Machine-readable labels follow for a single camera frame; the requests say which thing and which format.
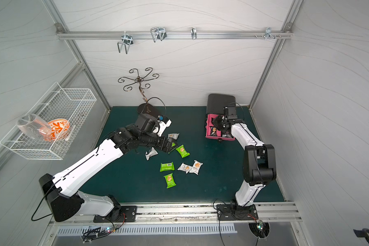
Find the black cookie pack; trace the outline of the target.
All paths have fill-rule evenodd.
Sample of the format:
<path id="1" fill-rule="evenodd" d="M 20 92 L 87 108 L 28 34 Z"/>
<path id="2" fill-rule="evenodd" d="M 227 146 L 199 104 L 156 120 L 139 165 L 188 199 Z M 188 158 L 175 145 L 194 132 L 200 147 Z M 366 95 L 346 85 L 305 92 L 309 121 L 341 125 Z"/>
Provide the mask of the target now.
<path id="1" fill-rule="evenodd" d="M 210 127 L 210 136 L 217 136 L 217 129 L 214 126 Z"/>

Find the black pink drawer cabinet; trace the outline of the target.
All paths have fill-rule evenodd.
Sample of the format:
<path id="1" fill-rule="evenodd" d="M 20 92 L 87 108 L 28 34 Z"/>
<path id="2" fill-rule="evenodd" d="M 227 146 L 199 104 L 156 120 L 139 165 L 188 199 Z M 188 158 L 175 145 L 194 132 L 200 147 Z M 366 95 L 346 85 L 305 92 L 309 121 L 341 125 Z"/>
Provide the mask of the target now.
<path id="1" fill-rule="evenodd" d="M 223 109 L 225 106 L 235 106 L 236 98 L 232 95 L 216 94 L 212 93 L 208 95 L 207 109 L 206 109 L 206 138 L 222 141 L 234 141 L 234 137 L 226 137 L 221 135 L 221 132 L 217 130 L 217 136 L 210 136 L 210 127 L 213 126 L 211 121 L 218 115 L 223 115 Z"/>

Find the green cookie pack barcode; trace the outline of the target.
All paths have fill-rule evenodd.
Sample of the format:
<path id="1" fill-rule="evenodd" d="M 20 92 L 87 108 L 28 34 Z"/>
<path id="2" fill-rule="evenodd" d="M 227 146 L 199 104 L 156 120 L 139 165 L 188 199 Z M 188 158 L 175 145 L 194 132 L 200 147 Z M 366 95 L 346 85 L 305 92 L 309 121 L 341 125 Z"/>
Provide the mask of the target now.
<path id="1" fill-rule="evenodd" d="M 174 170 L 175 170 L 174 164 L 173 162 L 171 162 L 171 163 L 162 163 L 159 171 L 165 172 L 165 171 L 174 171 Z"/>

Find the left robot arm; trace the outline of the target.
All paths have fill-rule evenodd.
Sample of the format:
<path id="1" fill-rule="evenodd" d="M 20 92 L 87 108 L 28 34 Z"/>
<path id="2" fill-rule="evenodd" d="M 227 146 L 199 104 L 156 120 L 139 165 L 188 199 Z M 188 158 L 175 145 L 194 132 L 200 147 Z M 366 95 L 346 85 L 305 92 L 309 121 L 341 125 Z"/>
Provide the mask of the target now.
<path id="1" fill-rule="evenodd" d="M 91 195 L 80 188 L 107 165 L 138 147 L 171 152 L 176 140 L 163 135 L 171 124 L 166 116 L 140 114 L 134 124 L 109 133 L 98 147 L 72 166 L 55 175 L 43 175 L 39 180 L 43 200 L 54 220 L 63 222 L 74 216 L 94 215 L 118 221 L 123 214 L 122 206 L 112 195 Z"/>

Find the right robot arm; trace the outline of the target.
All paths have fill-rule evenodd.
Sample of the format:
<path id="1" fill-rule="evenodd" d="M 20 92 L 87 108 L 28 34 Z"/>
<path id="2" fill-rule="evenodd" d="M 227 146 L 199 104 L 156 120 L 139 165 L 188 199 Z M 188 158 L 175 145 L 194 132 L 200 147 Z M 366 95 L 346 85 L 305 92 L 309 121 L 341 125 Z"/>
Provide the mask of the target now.
<path id="1" fill-rule="evenodd" d="M 235 106 L 224 107 L 223 114 L 212 124 L 221 133 L 229 133 L 244 149 L 244 181 L 235 200 L 238 206 L 251 206 L 260 191 L 277 177 L 275 149 L 249 130 L 245 121 L 238 118 Z"/>

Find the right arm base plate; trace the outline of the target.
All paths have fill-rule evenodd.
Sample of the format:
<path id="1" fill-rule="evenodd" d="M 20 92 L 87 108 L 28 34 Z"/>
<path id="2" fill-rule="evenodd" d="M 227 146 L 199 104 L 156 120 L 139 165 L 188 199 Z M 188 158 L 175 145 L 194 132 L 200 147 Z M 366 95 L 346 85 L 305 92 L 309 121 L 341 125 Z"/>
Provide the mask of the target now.
<path id="1" fill-rule="evenodd" d="M 258 214 L 255 205 L 248 207 L 219 204 L 215 205 L 220 221 L 257 221 Z"/>

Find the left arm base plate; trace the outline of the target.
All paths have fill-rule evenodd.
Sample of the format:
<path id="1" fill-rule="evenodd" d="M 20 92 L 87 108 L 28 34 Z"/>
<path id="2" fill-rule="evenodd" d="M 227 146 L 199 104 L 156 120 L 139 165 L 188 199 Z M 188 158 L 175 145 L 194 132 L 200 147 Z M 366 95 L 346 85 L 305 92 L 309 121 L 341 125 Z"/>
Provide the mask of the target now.
<path id="1" fill-rule="evenodd" d="M 108 223 L 108 222 L 135 222 L 137 213 L 137 206 L 121 206 L 121 208 L 114 208 L 108 215 L 95 215 L 93 222 Z"/>

